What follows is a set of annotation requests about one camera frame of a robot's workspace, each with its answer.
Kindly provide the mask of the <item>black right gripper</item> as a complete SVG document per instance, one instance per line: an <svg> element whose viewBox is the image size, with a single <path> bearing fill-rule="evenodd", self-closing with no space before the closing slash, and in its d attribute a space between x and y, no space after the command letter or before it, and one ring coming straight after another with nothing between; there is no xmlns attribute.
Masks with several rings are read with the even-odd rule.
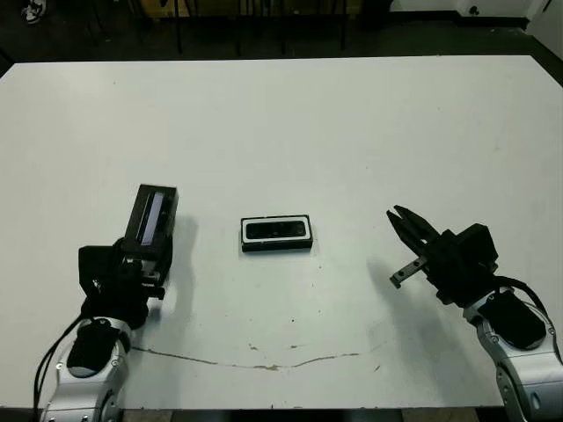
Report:
<svg viewBox="0 0 563 422"><path fill-rule="evenodd" d="M423 272L436 288L436 297L444 304L467 308L498 290L494 272L498 253L487 229L466 229L459 234L437 230L410 209L395 205L396 214L386 215L399 239L416 259L391 276L391 283L401 283Z"/></svg>

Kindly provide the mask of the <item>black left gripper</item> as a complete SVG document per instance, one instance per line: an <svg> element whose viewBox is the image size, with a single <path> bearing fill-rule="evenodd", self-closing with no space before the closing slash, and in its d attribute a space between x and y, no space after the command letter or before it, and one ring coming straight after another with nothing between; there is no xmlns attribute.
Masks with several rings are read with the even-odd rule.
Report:
<svg viewBox="0 0 563 422"><path fill-rule="evenodd" d="M120 237L110 246L82 248L82 289L87 317L111 317L132 330L149 314L148 300L165 298L165 282L172 265L173 241L166 238L155 254L128 249Z"/></svg>

